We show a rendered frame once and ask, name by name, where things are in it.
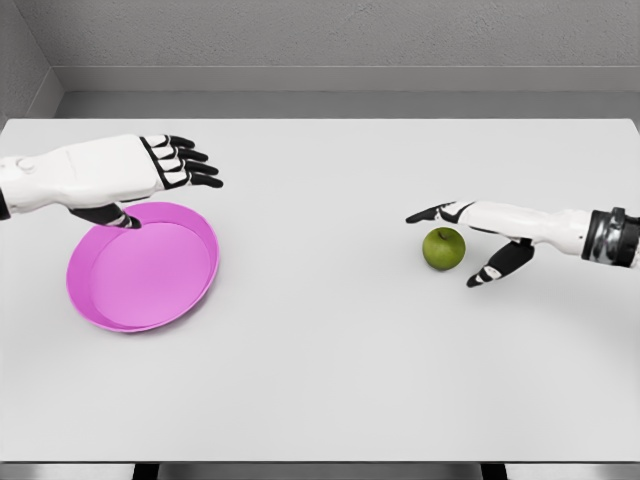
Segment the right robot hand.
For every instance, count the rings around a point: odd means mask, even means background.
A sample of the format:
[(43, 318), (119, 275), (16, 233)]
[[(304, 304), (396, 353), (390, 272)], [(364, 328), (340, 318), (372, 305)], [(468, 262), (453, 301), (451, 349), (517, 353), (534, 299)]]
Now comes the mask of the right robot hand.
[(454, 201), (412, 214), (406, 222), (443, 220), (508, 238), (509, 242), (467, 280), (466, 286), (474, 288), (504, 278), (527, 264), (534, 256), (534, 243), (547, 217), (546, 213), (509, 204)]

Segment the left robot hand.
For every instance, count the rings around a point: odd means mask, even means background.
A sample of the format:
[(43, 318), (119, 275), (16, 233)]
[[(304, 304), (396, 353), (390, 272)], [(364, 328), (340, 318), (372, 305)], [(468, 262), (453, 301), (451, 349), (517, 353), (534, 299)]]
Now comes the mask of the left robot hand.
[(219, 170), (189, 139), (174, 135), (108, 137), (59, 149), (55, 201), (96, 225), (138, 229), (122, 203), (185, 186), (221, 188)]

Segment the pink round plate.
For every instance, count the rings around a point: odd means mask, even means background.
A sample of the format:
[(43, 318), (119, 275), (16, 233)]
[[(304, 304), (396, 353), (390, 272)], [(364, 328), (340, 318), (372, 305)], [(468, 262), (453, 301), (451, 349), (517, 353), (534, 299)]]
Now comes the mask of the pink round plate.
[(185, 206), (149, 202), (125, 212), (141, 227), (91, 228), (70, 257), (66, 287), (90, 323), (133, 333), (191, 310), (216, 276), (220, 249), (210, 223)]

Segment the green apple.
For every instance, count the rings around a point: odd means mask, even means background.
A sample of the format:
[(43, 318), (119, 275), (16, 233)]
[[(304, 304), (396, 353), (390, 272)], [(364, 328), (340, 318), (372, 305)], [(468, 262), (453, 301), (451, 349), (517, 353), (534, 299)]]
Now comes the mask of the green apple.
[(462, 262), (466, 254), (466, 243), (457, 230), (439, 227), (425, 236), (422, 254), (430, 267), (438, 271), (447, 271)]

